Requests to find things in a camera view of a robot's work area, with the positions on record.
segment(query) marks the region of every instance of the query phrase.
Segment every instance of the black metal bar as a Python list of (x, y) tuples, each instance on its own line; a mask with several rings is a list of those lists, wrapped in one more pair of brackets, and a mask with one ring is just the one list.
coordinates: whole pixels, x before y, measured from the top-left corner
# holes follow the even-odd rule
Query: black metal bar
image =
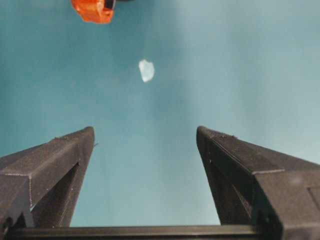
[(8, 233), (9, 240), (93, 239), (241, 239), (257, 240), (261, 229), (251, 225), (61, 227), (20, 228)]

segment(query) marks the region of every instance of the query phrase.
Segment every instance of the teal surface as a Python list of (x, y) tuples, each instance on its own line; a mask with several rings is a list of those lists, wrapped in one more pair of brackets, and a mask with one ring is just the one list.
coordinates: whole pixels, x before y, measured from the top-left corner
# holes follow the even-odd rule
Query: teal surface
[(197, 126), (320, 163), (319, 26), (318, 0), (0, 0), (0, 156), (93, 126), (73, 226), (218, 224)]

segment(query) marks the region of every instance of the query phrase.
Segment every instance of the orange plastic piece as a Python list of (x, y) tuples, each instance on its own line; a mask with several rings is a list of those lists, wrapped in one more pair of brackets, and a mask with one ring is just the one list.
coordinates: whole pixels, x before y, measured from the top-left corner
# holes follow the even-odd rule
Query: orange plastic piece
[(71, 0), (73, 8), (85, 22), (108, 24), (114, 11), (105, 7), (105, 0)]

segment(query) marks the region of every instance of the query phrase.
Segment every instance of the blue-green table surface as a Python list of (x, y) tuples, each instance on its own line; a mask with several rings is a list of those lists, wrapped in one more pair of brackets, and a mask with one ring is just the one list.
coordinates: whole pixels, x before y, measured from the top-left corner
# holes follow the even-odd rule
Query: blue-green table surface
[(95, 129), (73, 226), (218, 224), (197, 126), (320, 163), (319, 105), (318, 0), (0, 0), (0, 156)]

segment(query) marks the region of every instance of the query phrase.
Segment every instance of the white fragment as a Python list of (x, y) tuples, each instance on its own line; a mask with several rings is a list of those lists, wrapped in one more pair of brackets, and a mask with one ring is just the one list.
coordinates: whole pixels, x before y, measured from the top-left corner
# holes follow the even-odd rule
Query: white fragment
[(149, 82), (155, 75), (155, 67), (152, 62), (145, 59), (139, 62), (139, 69), (143, 82)]

